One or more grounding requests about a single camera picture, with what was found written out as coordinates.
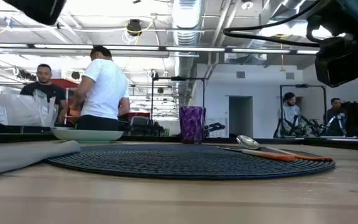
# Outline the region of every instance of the purple glass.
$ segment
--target purple glass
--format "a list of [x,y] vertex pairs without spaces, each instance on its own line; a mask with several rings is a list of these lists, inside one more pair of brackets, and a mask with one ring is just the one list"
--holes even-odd
[[200,106],[179,108],[181,141],[185,144],[201,144],[204,139],[206,109]]

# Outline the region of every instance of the man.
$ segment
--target man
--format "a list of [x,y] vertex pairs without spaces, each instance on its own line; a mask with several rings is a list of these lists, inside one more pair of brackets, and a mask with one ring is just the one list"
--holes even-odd
[[[286,120],[291,122],[291,124],[293,124],[293,122],[295,120],[295,116],[301,115],[301,110],[296,105],[296,96],[294,93],[288,92],[288,93],[284,94],[283,100],[284,100],[284,102],[283,102],[283,119],[284,120],[282,121],[282,129],[280,130],[280,134],[282,136],[285,136],[291,130],[291,126],[286,122]],[[279,110],[278,112],[279,112],[278,117],[281,118],[281,110]],[[300,118],[298,118],[296,120],[295,126],[299,125],[299,119]]]
[[66,103],[66,94],[63,88],[52,84],[50,81],[52,77],[52,69],[47,64],[40,64],[37,67],[38,81],[30,83],[23,87],[20,92],[21,95],[33,96],[34,90],[40,90],[48,97],[48,102],[52,97],[55,97],[55,104],[59,105],[59,114],[56,119],[57,124],[62,124],[65,119],[68,107]]
[[93,48],[91,60],[74,92],[70,112],[81,111],[76,129],[116,131],[117,117],[129,112],[128,79],[103,46]]
[[338,115],[341,115],[341,120],[338,121],[337,119],[334,119],[331,122],[330,127],[327,129],[327,133],[326,135],[328,136],[343,136],[344,133],[341,129],[341,126],[339,125],[339,122],[341,122],[341,124],[345,125],[345,119],[346,119],[346,110],[344,108],[341,107],[341,99],[339,98],[332,98],[331,99],[331,109],[327,110],[327,112],[324,114],[324,124],[327,124],[332,117],[336,117]]

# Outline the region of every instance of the red object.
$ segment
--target red object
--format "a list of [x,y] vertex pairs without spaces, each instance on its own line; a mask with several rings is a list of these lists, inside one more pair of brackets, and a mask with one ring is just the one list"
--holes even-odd
[[68,81],[66,79],[58,78],[58,79],[51,79],[50,80],[53,84],[62,87],[66,90],[66,88],[77,88],[78,84]]
[[133,116],[143,116],[150,119],[150,113],[142,113],[142,112],[130,112],[128,114],[128,119],[131,120]]
[[[59,86],[60,88],[63,88],[66,94],[66,89],[67,88],[72,88],[75,89],[78,87],[77,83],[73,83],[71,81],[68,81],[66,79],[63,78],[55,78],[55,79],[51,79],[50,80],[53,84],[55,84],[56,86]],[[73,100],[71,98],[67,99],[67,105],[70,106],[73,103]],[[80,115],[79,111],[70,111],[67,114],[68,116],[71,115],[71,113],[74,113],[74,118],[73,117],[67,117],[67,123],[72,123],[75,124],[77,118]]]

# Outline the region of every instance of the gray cloth napkin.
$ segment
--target gray cloth napkin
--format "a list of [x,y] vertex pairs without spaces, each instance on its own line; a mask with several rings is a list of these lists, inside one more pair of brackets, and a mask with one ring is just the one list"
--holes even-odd
[[80,152],[80,144],[68,141],[60,144],[39,143],[0,146],[0,173],[20,169],[43,159]]

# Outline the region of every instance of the dark woven placemat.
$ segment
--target dark woven placemat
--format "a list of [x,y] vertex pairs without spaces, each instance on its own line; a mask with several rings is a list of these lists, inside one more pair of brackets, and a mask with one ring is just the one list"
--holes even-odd
[[189,180],[270,179],[315,174],[335,167],[334,161],[282,162],[216,146],[169,144],[82,147],[81,153],[47,159],[47,162],[97,174]]

